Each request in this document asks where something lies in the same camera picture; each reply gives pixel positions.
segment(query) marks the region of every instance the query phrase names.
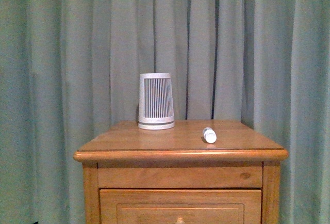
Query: drawer front panel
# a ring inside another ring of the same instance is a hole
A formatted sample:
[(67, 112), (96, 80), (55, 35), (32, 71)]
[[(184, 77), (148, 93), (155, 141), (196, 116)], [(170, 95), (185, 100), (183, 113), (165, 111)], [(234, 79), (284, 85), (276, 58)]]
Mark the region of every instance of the drawer front panel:
[(244, 224), (243, 204), (118, 204), (118, 224)]
[(262, 166), (99, 168), (99, 188), (261, 188)]
[(100, 190), (102, 224), (260, 224), (260, 190)]

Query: wooden trim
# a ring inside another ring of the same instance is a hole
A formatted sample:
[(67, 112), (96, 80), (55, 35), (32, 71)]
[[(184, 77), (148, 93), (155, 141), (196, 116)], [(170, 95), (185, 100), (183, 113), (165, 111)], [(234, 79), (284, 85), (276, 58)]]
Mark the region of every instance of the wooden trim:
[(99, 168), (99, 188), (261, 188), (262, 166)]
[(101, 224), (97, 163), (83, 163), (86, 224)]
[(79, 162), (110, 161), (282, 161), (288, 157), (285, 149), (259, 150), (134, 150), (134, 151), (77, 151)]
[(262, 179), (262, 224), (277, 224), (279, 202), (280, 164), (265, 162)]

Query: wooden nightstand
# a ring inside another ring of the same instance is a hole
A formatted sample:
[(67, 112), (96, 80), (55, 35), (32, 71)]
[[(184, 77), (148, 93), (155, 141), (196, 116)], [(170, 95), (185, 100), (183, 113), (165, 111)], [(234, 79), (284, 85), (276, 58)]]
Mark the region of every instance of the wooden nightstand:
[[(217, 141), (208, 144), (202, 130)], [(275, 224), (288, 152), (236, 121), (121, 122), (82, 146), (88, 224)]]

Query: wood grain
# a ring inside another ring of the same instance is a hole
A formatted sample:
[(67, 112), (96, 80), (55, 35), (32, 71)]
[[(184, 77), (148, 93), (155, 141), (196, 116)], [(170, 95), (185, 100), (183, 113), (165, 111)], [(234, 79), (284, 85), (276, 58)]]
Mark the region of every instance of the wood grain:
[(99, 168), (100, 188), (261, 188), (262, 166)]
[(277, 224), (279, 177), (279, 162), (265, 162), (262, 180), (262, 224)]
[(84, 163), (84, 195), (86, 224), (101, 224), (97, 163)]
[[(194, 216), (198, 209), (203, 211), (203, 215), (206, 219), (203, 222), (196, 222), (196, 220), (187, 221), (186, 223), (200, 224), (200, 223), (225, 223), (225, 224), (259, 224), (260, 223), (260, 202), (261, 191), (260, 190), (129, 190), (129, 189), (102, 189), (100, 193), (101, 206), (102, 206), (102, 224), (123, 223), (119, 221), (128, 220), (125, 213), (120, 212), (121, 204), (125, 204), (124, 207), (130, 205), (131, 208), (135, 208), (133, 215), (131, 216), (132, 222), (129, 224), (140, 223), (176, 223), (178, 217), (181, 217), (183, 221), (189, 216)], [(148, 211), (141, 207), (141, 204), (150, 204), (153, 206)], [(214, 205), (220, 207), (222, 205), (222, 211), (220, 213), (227, 215), (225, 219), (222, 219), (214, 211), (212, 207)], [(163, 211), (167, 212), (167, 216), (163, 216), (159, 211), (161, 208), (167, 208)], [(190, 212), (187, 211), (188, 205), (190, 205)], [(237, 211), (229, 213), (225, 212), (225, 208), (238, 209)], [(144, 216), (147, 214), (147, 219), (142, 222), (134, 222), (136, 216)], [(244, 215), (244, 222), (238, 222), (241, 218), (237, 215)]]
[[(212, 127), (217, 141), (206, 143), (204, 127)], [(79, 162), (114, 161), (271, 161), (284, 160), (288, 152), (272, 140), (237, 121), (178, 120), (168, 130), (143, 130), (124, 121), (82, 146)]]

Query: teal curtain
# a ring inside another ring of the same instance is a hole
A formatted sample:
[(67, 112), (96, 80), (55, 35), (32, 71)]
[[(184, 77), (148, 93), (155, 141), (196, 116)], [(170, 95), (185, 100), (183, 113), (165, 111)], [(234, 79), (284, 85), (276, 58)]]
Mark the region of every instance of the teal curtain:
[(0, 0), (0, 222), (84, 223), (73, 153), (136, 120), (140, 73), (176, 119), (284, 146), (280, 223), (330, 223), (330, 0)]

